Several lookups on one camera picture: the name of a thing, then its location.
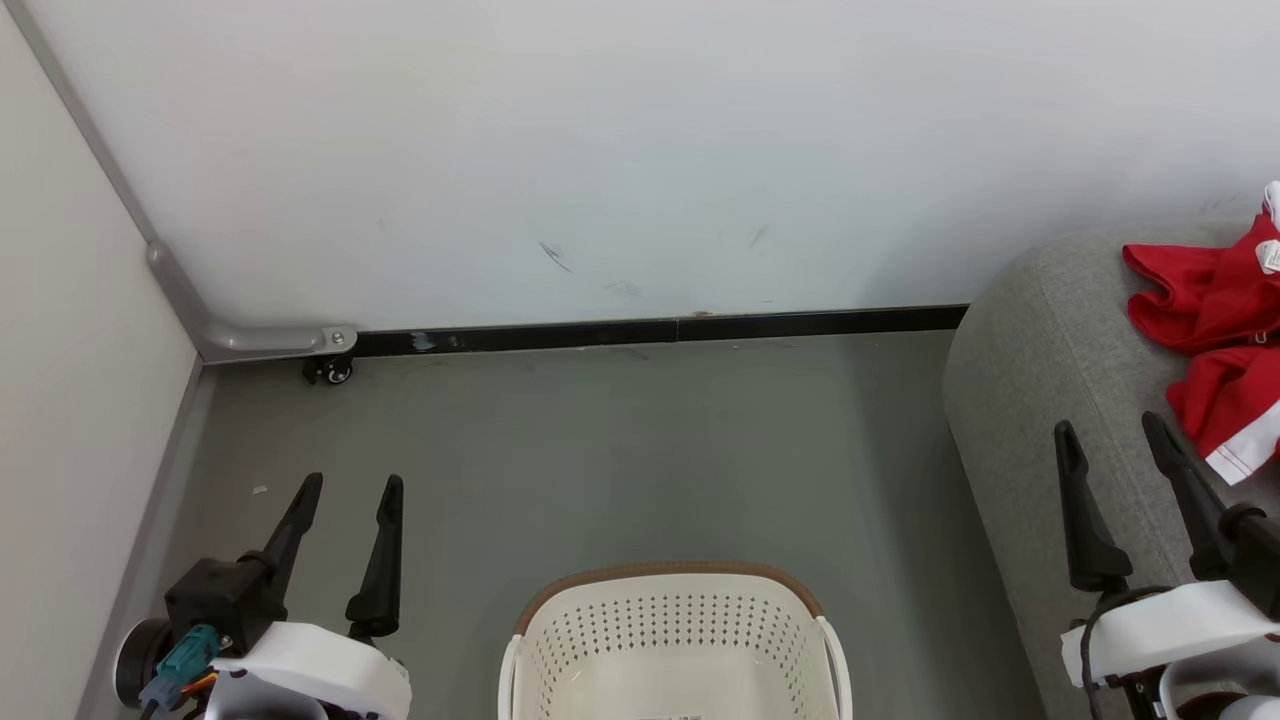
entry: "basket bottom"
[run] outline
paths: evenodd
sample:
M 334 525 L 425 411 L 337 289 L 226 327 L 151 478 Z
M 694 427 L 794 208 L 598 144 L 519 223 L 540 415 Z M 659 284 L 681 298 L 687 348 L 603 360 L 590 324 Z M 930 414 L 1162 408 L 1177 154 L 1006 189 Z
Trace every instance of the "basket bottom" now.
M 826 708 L 797 711 L 777 665 L 727 648 L 655 648 L 593 657 L 562 678 L 550 715 L 522 720 L 833 720 Z

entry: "metal bracket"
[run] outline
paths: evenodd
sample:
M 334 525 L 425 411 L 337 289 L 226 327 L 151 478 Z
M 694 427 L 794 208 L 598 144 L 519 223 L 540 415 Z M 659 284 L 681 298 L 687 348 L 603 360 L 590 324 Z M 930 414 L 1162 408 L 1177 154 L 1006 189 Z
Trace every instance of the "metal bracket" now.
M 214 316 L 173 250 L 159 240 L 147 243 L 147 265 L 205 365 L 338 355 L 356 346 L 351 325 L 247 328 Z

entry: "red clothing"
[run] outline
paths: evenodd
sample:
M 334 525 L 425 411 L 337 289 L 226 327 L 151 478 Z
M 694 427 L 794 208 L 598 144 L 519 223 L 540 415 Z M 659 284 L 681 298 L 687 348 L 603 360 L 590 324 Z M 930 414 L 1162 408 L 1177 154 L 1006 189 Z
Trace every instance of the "red clothing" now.
M 1151 340 L 1193 355 L 1167 397 L 1196 448 L 1235 484 L 1280 442 L 1280 272 L 1260 258 L 1280 240 L 1268 213 L 1229 249 L 1128 245 L 1125 263 L 1160 286 L 1129 299 Z

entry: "brown basket rim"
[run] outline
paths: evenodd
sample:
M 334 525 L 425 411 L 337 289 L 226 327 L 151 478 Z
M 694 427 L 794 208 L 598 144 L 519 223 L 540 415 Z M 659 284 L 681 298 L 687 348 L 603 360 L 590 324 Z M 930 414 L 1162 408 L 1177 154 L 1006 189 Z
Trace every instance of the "brown basket rim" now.
M 804 602 L 809 614 L 814 618 L 822 615 L 822 606 L 818 605 L 818 598 L 809 592 L 809 588 L 804 587 L 800 580 L 792 578 L 790 574 L 772 565 L 762 565 L 758 562 L 696 560 L 677 562 L 635 562 L 631 565 L 614 565 L 612 568 L 600 568 L 599 570 L 577 573 L 575 575 L 561 578 L 547 585 L 534 596 L 534 600 L 531 600 L 529 605 L 525 606 L 525 611 L 520 615 L 520 620 L 516 623 L 516 634 L 524 635 L 529 632 L 529 624 L 534 621 L 534 615 L 541 610 L 543 605 L 547 605 L 547 601 L 553 596 L 570 588 L 609 580 L 645 578 L 650 575 L 756 575 L 773 580 L 795 593 L 796 597 L 800 598 L 800 602 Z

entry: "black baseboard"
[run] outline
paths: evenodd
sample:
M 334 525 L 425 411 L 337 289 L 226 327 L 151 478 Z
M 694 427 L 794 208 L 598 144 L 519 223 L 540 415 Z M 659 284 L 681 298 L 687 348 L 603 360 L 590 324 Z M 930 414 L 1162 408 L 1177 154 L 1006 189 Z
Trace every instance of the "black baseboard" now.
M 955 329 L 968 305 L 360 333 L 353 357 Z

